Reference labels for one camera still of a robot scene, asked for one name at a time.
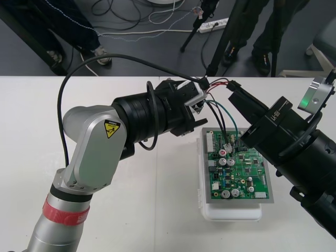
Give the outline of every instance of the person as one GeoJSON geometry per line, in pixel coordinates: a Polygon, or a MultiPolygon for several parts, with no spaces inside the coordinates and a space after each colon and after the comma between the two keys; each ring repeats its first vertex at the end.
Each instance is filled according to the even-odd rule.
{"type": "MultiPolygon", "coordinates": [[[[2,4],[58,63],[62,62],[64,50],[41,15],[44,15],[52,24],[52,29],[55,29],[56,33],[62,34],[61,37],[69,43],[77,45],[83,50],[91,51],[96,56],[107,54],[105,48],[99,43],[97,33],[74,0],[4,0],[2,4]],[[51,7],[50,4],[90,29],[74,23],[60,11],[51,7]]],[[[101,65],[107,65],[110,61],[110,58],[97,60],[101,65]]]]}
{"type": "MultiPolygon", "coordinates": [[[[237,60],[239,50],[247,45],[247,40],[254,31],[258,17],[268,2],[269,0],[251,0],[249,2],[243,17],[239,20],[237,28],[233,33],[230,45],[224,53],[224,66],[229,67],[237,60]]],[[[294,15],[302,10],[308,2],[309,0],[286,0],[281,20],[281,36],[284,34],[294,15]]],[[[252,60],[258,72],[263,76],[267,76],[271,70],[268,54],[271,52],[273,19],[274,15],[271,14],[263,33],[253,45],[252,60]]]]}

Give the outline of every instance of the green circuit board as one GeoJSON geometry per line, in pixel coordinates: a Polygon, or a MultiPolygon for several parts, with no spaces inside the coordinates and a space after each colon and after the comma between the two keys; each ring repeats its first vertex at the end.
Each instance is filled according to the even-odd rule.
{"type": "Polygon", "coordinates": [[[213,152],[208,151],[211,199],[269,199],[264,158],[255,149],[248,149],[243,142],[236,141],[236,132],[227,131],[232,152],[223,152],[225,140],[221,131],[207,131],[212,134],[213,152]],[[219,159],[225,159],[223,165],[219,159]]]}

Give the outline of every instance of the circuit board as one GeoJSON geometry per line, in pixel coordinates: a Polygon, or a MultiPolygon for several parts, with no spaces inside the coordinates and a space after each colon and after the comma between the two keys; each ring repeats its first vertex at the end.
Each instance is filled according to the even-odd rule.
{"type": "Polygon", "coordinates": [[[264,158],[244,146],[239,139],[243,133],[227,131],[224,138],[220,130],[206,131],[212,200],[270,199],[264,158]]]}

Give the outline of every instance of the trousers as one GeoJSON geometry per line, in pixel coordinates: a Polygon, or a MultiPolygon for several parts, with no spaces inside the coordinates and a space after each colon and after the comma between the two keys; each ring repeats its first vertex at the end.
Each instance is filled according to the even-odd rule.
{"type": "MultiPolygon", "coordinates": [[[[74,21],[92,28],[90,22],[82,14],[74,0],[47,0],[74,21]]],[[[52,24],[52,29],[63,39],[85,50],[95,50],[100,46],[98,35],[94,30],[83,28],[52,8],[46,0],[30,0],[37,10],[52,24]]],[[[45,20],[36,9],[22,8],[27,0],[3,0],[4,7],[15,19],[45,48],[46,51],[62,51],[61,45],[45,20]]]]}
{"type": "MultiPolygon", "coordinates": [[[[237,28],[233,33],[230,45],[240,49],[247,45],[247,40],[251,37],[256,24],[258,23],[259,15],[269,0],[250,0],[246,11],[237,24],[237,28]]],[[[285,7],[281,20],[281,35],[283,35],[297,12],[302,10],[309,0],[286,0],[285,7]]],[[[263,33],[257,38],[253,45],[252,54],[264,55],[271,52],[271,43],[273,39],[273,22],[274,15],[269,17],[263,33]]]]}

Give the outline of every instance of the floor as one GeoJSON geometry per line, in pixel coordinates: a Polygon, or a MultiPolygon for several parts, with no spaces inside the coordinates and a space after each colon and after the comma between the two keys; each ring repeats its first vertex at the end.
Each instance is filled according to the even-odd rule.
{"type": "MultiPolygon", "coordinates": [[[[104,16],[93,16],[90,12],[91,5],[95,0],[76,0],[80,9],[85,16],[91,21],[94,26],[107,26],[125,28],[129,27],[129,23],[123,23],[122,20],[116,18],[111,12],[104,16]]],[[[235,0],[220,1],[219,6],[215,12],[213,20],[228,17],[233,8],[235,0]]],[[[182,10],[189,10],[196,6],[198,0],[186,0],[186,3],[181,7],[182,10]]],[[[239,52],[239,61],[231,66],[226,72],[226,76],[240,76],[240,77],[255,77],[259,76],[250,59],[250,52],[253,48],[253,43],[256,38],[263,31],[265,23],[272,12],[272,3],[265,7],[264,11],[259,17],[259,22],[255,28],[252,37],[248,41],[248,45],[239,52]]],[[[136,19],[138,13],[132,5],[130,0],[115,0],[113,2],[113,9],[117,13],[136,19]]],[[[96,12],[103,11],[107,8],[107,2],[103,1],[97,5],[96,12]]],[[[151,9],[139,5],[139,9],[143,16],[148,14],[151,9]]],[[[325,24],[328,23],[334,16],[336,9],[336,1],[333,0],[311,0],[308,6],[299,12],[288,27],[286,33],[282,38],[280,53],[278,55],[277,73],[283,69],[295,70],[321,70],[317,60],[307,58],[304,56],[305,49],[312,43],[315,34],[325,24]]],[[[167,29],[176,20],[185,16],[187,12],[176,12],[174,16],[162,25],[153,25],[149,22],[142,23],[135,27],[130,32],[148,31],[156,29],[167,29]]],[[[195,16],[193,14],[186,15],[183,20],[173,25],[172,29],[192,29],[195,16]]],[[[98,28],[98,31],[109,32],[109,30],[98,28]]],[[[214,31],[211,35],[205,51],[205,61],[210,63],[213,57],[216,46],[219,42],[223,30],[214,31]]],[[[48,66],[22,41],[17,35],[12,32],[2,21],[0,21],[0,47],[2,48],[0,56],[0,75],[1,76],[52,76],[53,72],[48,66]]],[[[127,35],[122,36],[127,40],[135,40],[144,35],[127,35]]],[[[180,53],[179,48],[187,38],[188,33],[165,33],[155,38],[143,38],[137,42],[126,42],[122,39],[113,37],[101,37],[101,43],[111,53],[127,54],[139,57],[144,60],[151,61],[164,67],[168,67],[190,76],[202,76],[205,70],[200,60],[200,50],[206,40],[208,33],[197,33],[190,42],[185,53],[180,53]]],[[[64,41],[61,41],[67,58],[64,60],[64,67],[69,65],[71,58],[71,47],[64,41]]],[[[75,51],[71,69],[81,62],[79,53],[75,51]]],[[[96,62],[92,63],[90,67],[100,76],[159,76],[160,71],[134,63],[123,59],[114,59],[112,67],[102,67],[96,62]]],[[[226,68],[220,66],[217,73],[221,76],[226,68]]],[[[92,73],[86,68],[80,69],[75,75],[91,76],[92,73]]]]}

